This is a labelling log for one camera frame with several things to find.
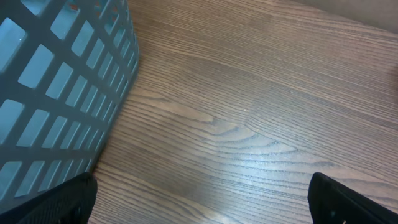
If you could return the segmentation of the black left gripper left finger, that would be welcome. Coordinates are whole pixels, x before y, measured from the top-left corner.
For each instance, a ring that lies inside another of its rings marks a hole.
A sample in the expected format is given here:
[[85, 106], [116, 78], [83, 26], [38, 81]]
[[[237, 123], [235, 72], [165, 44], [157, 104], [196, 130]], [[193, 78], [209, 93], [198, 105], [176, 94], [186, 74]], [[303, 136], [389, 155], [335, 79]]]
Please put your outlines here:
[[97, 180], [84, 172], [1, 214], [1, 224], [87, 223], [96, 202]]

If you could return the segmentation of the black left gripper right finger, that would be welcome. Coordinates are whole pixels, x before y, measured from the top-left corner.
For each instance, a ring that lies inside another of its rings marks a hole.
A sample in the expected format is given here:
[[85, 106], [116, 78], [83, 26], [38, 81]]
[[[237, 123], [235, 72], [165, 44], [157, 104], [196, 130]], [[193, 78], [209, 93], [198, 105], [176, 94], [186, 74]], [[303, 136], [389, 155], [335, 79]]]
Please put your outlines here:
[[325, 174], [313, 174], [308, 204], [314, 224], [397, 224], [397, 214]]

